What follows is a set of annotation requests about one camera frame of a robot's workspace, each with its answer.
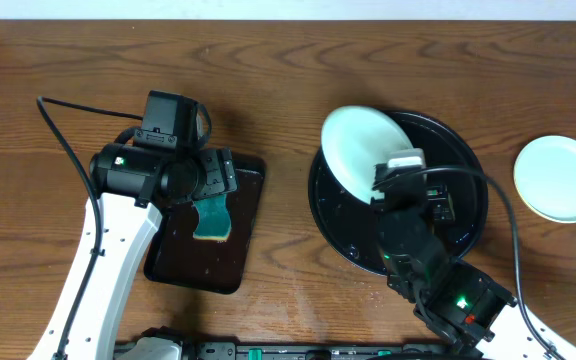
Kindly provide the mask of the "green yellow sponge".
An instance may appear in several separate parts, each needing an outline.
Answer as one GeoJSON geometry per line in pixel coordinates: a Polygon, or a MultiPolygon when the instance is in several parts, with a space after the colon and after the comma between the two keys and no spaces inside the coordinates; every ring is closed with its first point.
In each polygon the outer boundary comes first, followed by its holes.
{"type": "Polygon", "coordinates": [[[193,232],[197,240],[226,241],[232,229],[227,209],[227,195],[205,198],[193,203],[198,214],[198,224],[193,232]]]}

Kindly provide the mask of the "light green plate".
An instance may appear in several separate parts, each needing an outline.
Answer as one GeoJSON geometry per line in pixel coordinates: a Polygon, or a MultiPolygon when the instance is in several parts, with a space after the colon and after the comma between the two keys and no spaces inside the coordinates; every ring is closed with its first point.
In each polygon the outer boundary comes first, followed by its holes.
{"type": "Polygon", "coordinates": [[[519,152],[513,167],[515,188],[537,215],[558,223],[576,223],[576,140],[548,135],[519,152]]]}
{"type": "Polygon", "coordinates": [[[324,121],[321,146],[337,182],[352,196],[369,205],[383,199],[372,190],[376,165],[413,145],[402,128],[385,113],[366,106],[344,106],[324,121]]]}

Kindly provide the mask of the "yellow plate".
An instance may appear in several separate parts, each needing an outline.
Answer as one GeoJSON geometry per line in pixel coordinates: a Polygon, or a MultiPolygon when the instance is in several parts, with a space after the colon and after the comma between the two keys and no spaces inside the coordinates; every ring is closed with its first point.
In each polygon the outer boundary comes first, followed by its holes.
{"type": "Polygon", "coordinates": [[[513,191],[515,193],[515,197],[517,198],[517,201],[521,204],[522,208],[524,208],[526,212],[531,212],[534,213],[534,209],[532,208],[532,206],[526,201],[526,199],[524,198],[520,188],[517,185],[517,182],[515,181],[515,179],[513,179],[513,191]]]}

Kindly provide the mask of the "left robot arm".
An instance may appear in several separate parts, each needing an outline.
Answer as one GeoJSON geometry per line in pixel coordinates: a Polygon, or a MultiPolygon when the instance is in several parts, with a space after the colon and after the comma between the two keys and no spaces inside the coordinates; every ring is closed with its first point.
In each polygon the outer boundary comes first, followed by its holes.
{"type": "Polygon", "coordinates": [[[191,203],[196,240],[225,241],[227,195],[238,188],[229,149],[196,155],[111,143],[91,161],[93,185],[74,261],[34,359],[110,359],[146,248],[168,206],[191,203]]]}

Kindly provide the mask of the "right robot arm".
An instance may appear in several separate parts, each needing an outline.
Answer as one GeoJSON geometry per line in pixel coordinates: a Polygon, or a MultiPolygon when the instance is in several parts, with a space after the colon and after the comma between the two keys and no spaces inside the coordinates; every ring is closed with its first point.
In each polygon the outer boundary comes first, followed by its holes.
{"type": "Polygon", "coordinates": [[[377,165],[373,188],[384,197],[371,205],[378,211],[377,246],[389,288],[413,303],[415,316],[449,343],[449,357],[576,359],[576,346],[526,307],[522,290],[510,292],[449,254],[427,212],[425,177],[435,173],[466,174],[497,184],[482,171],[463,166],[377,165]]]}

